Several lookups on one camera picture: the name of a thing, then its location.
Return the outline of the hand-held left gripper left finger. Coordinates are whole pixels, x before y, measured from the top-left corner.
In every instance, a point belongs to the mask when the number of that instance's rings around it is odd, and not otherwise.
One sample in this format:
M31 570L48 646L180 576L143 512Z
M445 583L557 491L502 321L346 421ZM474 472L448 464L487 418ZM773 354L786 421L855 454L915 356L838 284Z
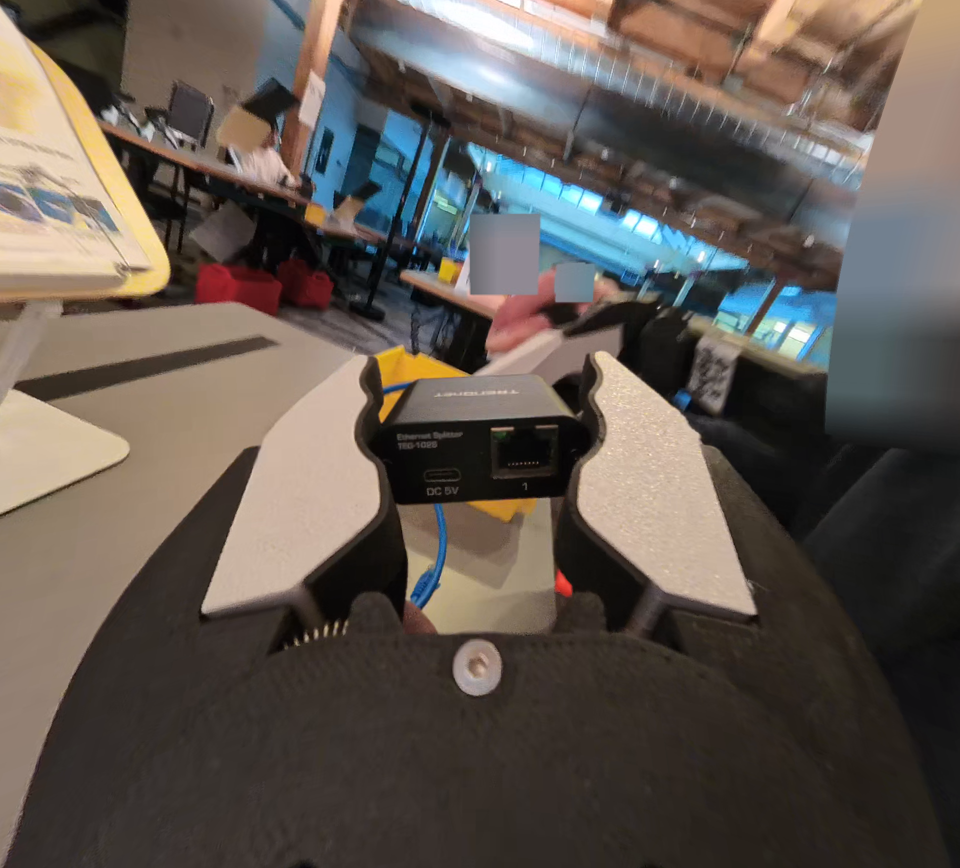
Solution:
M371 444L383 404L376 358L355 355L268 431L200 613L279 608L302 627L348 618L380 594L403 617L408 562L386 470Z

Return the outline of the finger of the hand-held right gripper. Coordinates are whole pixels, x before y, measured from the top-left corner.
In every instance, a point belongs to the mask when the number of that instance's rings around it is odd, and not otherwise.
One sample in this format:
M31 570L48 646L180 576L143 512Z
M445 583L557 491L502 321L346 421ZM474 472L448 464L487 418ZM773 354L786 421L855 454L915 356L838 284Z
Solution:
M617 324L564 336L558 353L554 355L555 370L551 374L551 382L559 383L578 378L582 375L587 358L596 353L606 353L617 358L622 351L623 331L624 325Z
M535 375L545 382L559 382L567 375L566 342L567 337L559 329L543 330L492 356L487 363L487 375Z

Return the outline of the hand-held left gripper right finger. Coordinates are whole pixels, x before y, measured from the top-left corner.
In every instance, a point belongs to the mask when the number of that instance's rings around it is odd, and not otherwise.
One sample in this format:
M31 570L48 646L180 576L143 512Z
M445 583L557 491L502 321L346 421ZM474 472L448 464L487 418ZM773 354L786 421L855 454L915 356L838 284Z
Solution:
M702 443L684 415L599 350L582 372L590 447L557 520L557 567L599 598L612 632L652 634L668 611L757 616Z

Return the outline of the black network switch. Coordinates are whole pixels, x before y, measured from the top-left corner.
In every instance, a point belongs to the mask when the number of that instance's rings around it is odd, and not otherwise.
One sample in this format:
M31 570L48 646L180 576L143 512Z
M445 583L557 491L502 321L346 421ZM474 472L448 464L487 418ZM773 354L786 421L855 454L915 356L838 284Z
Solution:
M417 380L369 443L400 505L556 499L591 445L535 374Z

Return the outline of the yellow plastic bin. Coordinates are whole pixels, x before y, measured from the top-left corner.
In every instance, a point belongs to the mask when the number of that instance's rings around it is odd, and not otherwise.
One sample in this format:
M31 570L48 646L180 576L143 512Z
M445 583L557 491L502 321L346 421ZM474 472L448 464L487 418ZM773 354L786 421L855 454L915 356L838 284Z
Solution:
M420 380L458 379L468 375L427 354L411 354L403 346L394 346L375 356L380 372L384 400L379 420L384 422L400 399L402 387ZM473 501L470 507L499 522L508 524L515 518L529 515L536 507L535 499Z

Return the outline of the person's right hand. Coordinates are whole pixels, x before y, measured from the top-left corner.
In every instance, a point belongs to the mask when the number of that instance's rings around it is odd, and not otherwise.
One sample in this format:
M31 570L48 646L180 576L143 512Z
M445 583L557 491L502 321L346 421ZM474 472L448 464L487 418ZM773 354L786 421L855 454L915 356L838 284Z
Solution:
M557 301L555 268L543 272L534 295L508 296L495 310L486 334L486 356L493 359L521 346L535 335L561 327L584 315L593 304L620 292L605 276L593 277L593 293L585 302Z

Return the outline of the wooden table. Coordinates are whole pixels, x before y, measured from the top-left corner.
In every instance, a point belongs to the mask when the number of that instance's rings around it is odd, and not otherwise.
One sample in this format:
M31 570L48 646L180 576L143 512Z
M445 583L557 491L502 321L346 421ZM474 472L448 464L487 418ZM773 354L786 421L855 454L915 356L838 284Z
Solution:
M437 273L405 270L400 279L410 286L414 301L411 346L419 347L420 309L437 308L438 316L425 352L461 371L473 374L487 362L486 339L498 299L474 297Z

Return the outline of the white board stand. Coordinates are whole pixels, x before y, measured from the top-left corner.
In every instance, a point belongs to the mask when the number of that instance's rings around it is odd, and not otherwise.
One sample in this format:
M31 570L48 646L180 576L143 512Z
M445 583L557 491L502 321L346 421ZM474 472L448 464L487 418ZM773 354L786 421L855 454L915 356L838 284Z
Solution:
M58 299L26 302L1 350L1 514L111 469L130 455L118 435L15 388L48 325Z

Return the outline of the white sheet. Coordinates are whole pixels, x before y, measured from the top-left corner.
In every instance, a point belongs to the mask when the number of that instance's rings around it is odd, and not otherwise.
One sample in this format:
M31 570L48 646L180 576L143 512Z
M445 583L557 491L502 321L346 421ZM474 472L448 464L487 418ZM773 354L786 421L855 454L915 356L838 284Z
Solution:
M190 240L212 262L232 262L253 240L256 221L234 201L210 211L189 233Z

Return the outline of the wooden desk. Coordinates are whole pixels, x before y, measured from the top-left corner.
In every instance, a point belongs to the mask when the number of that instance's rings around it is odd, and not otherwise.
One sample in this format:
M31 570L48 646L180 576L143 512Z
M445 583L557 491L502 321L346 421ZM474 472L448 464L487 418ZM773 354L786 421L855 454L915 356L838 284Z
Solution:
M100 120L99 127L121 161L133 190L151 221L164 228L163 245L183 250L190 206L195 196L231 201L242 208L270 212L303 223L307 200L298 192L261 184L233 166L211 161L195 152L150 142L130 130Z

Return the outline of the wooden pillar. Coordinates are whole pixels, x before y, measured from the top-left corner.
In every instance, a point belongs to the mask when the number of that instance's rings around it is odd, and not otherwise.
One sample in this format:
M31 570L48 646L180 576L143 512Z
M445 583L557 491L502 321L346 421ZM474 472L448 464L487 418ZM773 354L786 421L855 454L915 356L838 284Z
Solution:
M293 94L295 105L287 112L280 141L284 165L298 177L303 170L313 130L302 126L298 110L311 71L325 81L334 38L339 26L345 0L311 0L303 39L294 71Z

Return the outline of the computer monitor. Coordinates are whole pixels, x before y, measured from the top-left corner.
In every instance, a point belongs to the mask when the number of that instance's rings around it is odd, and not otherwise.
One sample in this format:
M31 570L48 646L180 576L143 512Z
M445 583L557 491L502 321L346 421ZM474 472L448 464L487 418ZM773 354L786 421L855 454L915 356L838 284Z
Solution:
M214 118L215 103L208 94L182 80L171 88L166 124L174 139L195 149L206 146Z

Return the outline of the wooden instruction board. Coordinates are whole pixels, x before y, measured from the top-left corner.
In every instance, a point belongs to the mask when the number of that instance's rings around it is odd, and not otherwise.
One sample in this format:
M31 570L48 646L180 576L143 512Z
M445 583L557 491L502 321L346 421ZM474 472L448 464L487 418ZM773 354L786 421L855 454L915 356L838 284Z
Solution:
M152 296L166 250L74 82L1 14L1 302Z

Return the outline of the silver ventilation duct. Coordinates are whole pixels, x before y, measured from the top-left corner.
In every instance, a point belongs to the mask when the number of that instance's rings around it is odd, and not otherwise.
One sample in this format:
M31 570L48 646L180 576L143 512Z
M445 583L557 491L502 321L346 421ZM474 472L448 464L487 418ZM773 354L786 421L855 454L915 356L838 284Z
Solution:
M843 133L825 122L804 122L771 108L750 104L715 86L697 82L668 60L625 42L611 42L576 28L571 21L550 21L543 9L501 0L393 0L427 16L466 24L454 8L493 18L496 28L484 39L592 84L595 88L662 112L672 121L699 126L751 149L769 154L810 157L814 166L865 165L870 135Z

